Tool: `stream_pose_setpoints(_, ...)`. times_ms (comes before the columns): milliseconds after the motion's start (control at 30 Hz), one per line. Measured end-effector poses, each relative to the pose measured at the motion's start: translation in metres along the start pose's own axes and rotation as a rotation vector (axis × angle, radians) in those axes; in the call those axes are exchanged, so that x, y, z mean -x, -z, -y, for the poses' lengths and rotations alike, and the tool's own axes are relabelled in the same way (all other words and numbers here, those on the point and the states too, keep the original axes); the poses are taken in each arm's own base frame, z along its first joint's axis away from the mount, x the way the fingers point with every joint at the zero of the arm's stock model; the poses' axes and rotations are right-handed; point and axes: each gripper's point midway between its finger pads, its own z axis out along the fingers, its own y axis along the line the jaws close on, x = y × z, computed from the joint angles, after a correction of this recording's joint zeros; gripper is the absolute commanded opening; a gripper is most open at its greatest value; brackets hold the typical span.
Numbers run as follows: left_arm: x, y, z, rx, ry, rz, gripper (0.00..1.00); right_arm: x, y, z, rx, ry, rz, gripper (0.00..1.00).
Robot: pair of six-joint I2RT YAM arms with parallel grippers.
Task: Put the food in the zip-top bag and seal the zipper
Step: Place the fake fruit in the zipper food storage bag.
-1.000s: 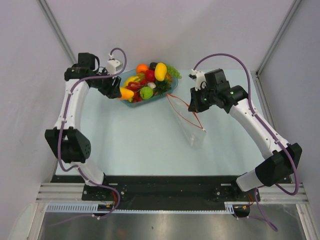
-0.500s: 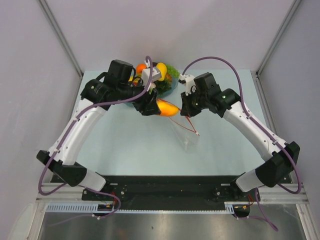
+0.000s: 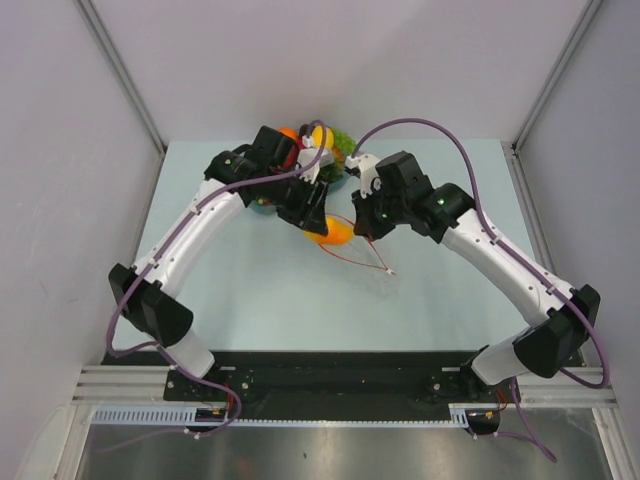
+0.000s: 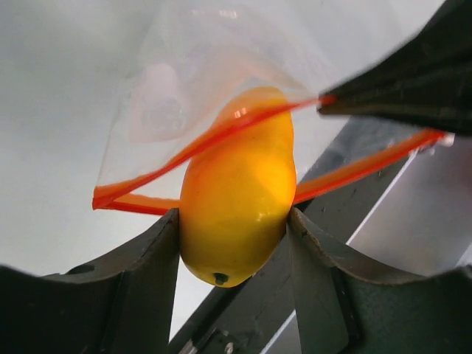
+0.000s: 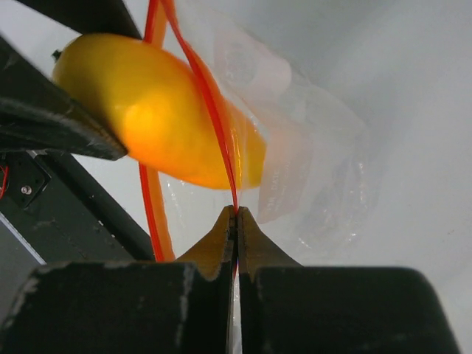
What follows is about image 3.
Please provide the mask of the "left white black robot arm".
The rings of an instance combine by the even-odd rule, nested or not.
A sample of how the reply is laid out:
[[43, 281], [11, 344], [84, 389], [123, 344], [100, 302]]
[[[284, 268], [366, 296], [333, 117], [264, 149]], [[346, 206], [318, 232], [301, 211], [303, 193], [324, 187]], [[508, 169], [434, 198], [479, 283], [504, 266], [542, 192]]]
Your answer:
[[330, 129], [319, 120], [297, 141], [277, 129], [263, 126], [253, 142], [217, 154], [188, 206], [170, 230], [131, 266], [116, 264], [108, 275], [116, 308], [106, 333], [110, 355], [121, 358], [138, 346], [113, 346], [117, 323], [126, 319], [147, 336], [145, 347], [156, 349], [186, 377], [186, 387], [197, 398], [214, 397], [221, 376], [213, 353], [193, 330], [193, 313], [177, 297], [191, 270], [213, 237], [263, 198], [281, 219], [317, 234], [328, 231], [324, 207], [328, 187], [317, 176], [332, 152]]

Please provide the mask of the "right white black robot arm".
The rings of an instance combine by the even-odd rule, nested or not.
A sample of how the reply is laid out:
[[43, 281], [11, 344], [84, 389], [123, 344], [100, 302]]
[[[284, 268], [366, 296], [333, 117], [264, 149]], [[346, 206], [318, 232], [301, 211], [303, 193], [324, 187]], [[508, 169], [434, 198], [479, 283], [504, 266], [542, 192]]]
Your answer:
[[553, 377], [588, 340], [601, 297], [590, 285], [575, 288], [533, 262], [494, 225], [475, 200], [453, 183], [433, 187], [405, 151], [383, 160], [350, 157], [347, 171], [360, 180], [352, 195], [354, 232], [379, 240], [399, 225], [447, 247], [479, 270], [516, 307], [528, 327], [482, 348], [461, 376], [463, 393], [484, 401], [498, 383], [531, 372]]

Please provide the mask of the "orange yellow toy mango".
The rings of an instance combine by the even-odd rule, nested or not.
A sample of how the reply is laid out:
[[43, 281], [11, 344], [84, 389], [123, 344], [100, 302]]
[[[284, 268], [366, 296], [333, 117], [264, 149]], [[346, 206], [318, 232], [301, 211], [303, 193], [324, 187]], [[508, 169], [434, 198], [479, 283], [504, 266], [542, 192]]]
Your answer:
[[319, 245], [340, 246], [347, 244], [354, 236], [354, 224], [340, 216], [326, 217], [328, 233], [325, 235], [304, 231], [304, 235]]

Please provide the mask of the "clear zip top bag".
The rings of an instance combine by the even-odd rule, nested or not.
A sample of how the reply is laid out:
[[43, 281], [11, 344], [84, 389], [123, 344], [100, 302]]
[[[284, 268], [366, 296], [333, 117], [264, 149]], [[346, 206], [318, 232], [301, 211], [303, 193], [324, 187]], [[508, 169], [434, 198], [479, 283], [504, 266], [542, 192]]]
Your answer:
[[[348, 219], [336, 213], [328, 215]], [[380, 296], [387, 296], [396, 289], [396, 272], [388, 265], [379, 249], [369, 239], [354, 234], [347, 244], [340, 246], [318, 244], [318, 246], [325, 254], [345, 266], [345, 276], [356, 287], [361, 287]]]

